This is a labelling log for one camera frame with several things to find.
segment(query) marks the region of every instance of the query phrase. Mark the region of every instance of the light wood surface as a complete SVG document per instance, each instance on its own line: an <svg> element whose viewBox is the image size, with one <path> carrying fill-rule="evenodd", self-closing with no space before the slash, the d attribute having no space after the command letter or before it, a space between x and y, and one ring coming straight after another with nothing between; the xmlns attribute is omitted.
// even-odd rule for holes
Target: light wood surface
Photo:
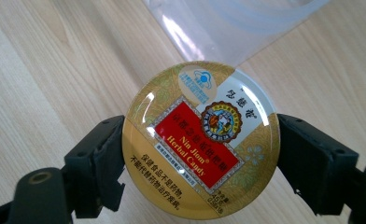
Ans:
<svg viewBox="0 0 366 224"><path fill-rule="evenodd" d="M0 1L0 205L25 174L63 167L99 121L125 114L142 86L184 62L145 5L132 0ZM366 166L366 0L331 0L239 66L279 113L360 154ZM148 202L127 172L118 213L75 223L203 223ZM277 170L240 212L204 223L346 223L316 217Z"/></svg>

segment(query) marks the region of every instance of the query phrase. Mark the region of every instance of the blue logo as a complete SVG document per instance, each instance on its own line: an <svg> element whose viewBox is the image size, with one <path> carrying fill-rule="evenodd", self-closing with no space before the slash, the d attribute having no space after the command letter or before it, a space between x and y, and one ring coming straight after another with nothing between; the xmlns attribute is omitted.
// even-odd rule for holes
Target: blue logo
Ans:
<svg viewBox="0 0 366 224"><path fill-rule="evenodd" d="M202 88L206 87L207 89L212 88L212 83L210 82L210 79L212 78L212 75L210 75L207 71L195 71L195 81L200 85Z"/></svg>

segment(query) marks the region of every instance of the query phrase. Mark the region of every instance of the screw hole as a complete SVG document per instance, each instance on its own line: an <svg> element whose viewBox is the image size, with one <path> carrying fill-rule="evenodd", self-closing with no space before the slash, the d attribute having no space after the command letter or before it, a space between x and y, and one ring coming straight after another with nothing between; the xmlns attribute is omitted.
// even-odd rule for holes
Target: screw hole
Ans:
<svg viewBox="0 0 366 224"><path fill-rule="evenodd" d="M343 149L337 148L334 150L335 152L337 152L338 154L344 154L345 151Z"/></svg>
<svg viewBox="0 0 366 224"><path fill-rule="evenodd" d="M104 148L102 147L102 146L100 146L100 147L98 147L97 149L96 149L96 152L100 152L100 151L102 151Z"/></svg>
<svg viewBox="0 0 366 224"><path fill-rule="evenodd" d="M43 183L44 181L50 179L52 174L50 172L40 172L38 174L32 175L29 178L29 184L35 185Z"/></svg>
<svg viewBox="0 0 366 224"><path fill-rule="evenodd" d="M85 152L79 152L78 154L77 154L77 156L78 157L83 157L83 156L85 156L86 155L86 153Z"/></svg>

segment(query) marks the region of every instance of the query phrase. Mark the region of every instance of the tin lid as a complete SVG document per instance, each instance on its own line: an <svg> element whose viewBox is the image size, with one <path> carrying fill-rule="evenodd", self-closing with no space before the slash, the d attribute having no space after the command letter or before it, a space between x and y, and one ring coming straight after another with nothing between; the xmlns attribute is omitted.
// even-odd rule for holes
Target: tin lid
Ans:
<svg viewBox="0 0 366 224"><path fill-rule="evenodd" d="M182 63L134 98L122 132L136 186L173 215L212 219L251 203L279 156L279 125L264 91L239 70Z"/></svg>

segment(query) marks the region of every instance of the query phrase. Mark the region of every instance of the logo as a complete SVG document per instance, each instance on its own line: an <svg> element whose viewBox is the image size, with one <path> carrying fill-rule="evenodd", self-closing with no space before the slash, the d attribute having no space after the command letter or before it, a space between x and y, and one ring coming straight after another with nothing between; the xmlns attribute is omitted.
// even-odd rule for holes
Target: logo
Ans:
<svg viewBox="0 0 366 224"><path fill-rule="evenodd" d="M211 82L212 76L210 75L209 72L194 71L194 75L195 75L195 80L202 88L206 87L209 90L212 88L212 82Z"/></svg>
<svg viewBox="0 0 366 224"><path fill-rule="evenodd" d="M229 143L241 132L241 114L230 103L214 102L201 117L204 133L212 141Z"/></svg>

